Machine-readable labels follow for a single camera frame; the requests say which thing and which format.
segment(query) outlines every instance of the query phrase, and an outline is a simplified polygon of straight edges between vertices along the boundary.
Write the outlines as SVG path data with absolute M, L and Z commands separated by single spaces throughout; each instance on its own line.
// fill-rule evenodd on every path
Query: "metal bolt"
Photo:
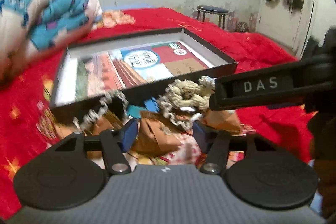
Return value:
M 116 172 L 124 172 L 128 169 L 128 166 L 126 164 L 113 164 L 112 169 Z
M 218 165 L 209 163 L 209 164 L 204 164 L 203 168 L 205 171 L 208 171 L 208 172 L 216 172 L 218 170 Z

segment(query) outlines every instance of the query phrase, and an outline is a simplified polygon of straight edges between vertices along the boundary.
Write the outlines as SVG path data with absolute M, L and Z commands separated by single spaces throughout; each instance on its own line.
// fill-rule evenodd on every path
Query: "bed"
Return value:
M 184 27 L 204 38 L 236 61 L 236 73 L 269 67 L 296 59 L 273 41 L 256 33 L 229 33 L 212 23 L 202 23 L 167 8 L 126 10 L 131 24 L 96 29 L 80 43 L 149 29 Z M 48 106 L 63 50 L 32 64 L 0 92 L 0 217 L 8 218 L 20 208 L 12 180 L 20 166 L 47 148 L 37 122 Z M 311 133 L 306 128 L 310 114 L 301 107 L 269 110 L 265 106 L 238 110 L 241 122 L 308 162 Z

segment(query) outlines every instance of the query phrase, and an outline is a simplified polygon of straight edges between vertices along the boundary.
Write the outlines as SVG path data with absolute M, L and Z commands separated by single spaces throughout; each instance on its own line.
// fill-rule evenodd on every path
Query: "round stool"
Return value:
M 203 20 L 204 22 L 205 19 L 205 14 L 213 14 L 213 15 L 219 15 L 219 21 L 218 21 L 218 27 L 221 28 L 221 21 L 222 21 L 222 16 L 223 16 L 223 27 L 222 29 L 224 30 L 225 28 L 225 16 L 229 13 L 228 10 L 225 10 L 223 8 L 219 7 L 214 7 L 214 6 L 207 6 L 207 5 L 199 5 L 197 6 L 197 20 L 200 18 L 200 13 L 203 12 Z

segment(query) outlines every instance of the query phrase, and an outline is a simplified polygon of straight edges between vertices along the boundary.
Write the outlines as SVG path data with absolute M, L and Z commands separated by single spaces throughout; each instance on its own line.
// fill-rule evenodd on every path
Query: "gray ribbed panel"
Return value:
M 201 174 L 194 165 L 138 165 L 113 176 L 93 200 L 69 210 L 24 207 L 9 224 L 320 224 L 309 207 L 272 212 L 249 206 L 220 177 Z

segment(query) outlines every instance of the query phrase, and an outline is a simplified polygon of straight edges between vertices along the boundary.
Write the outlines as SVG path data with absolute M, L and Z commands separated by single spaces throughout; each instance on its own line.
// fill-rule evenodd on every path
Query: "open box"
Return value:
M 49 108 L 58 122 L 81 119 L 105 90 L 120 89 L 129 104 L 165 93 L 174 81 L 233 74 L 237 62 L 184 28 L 150 30 L 71 45 L 54 80 Z

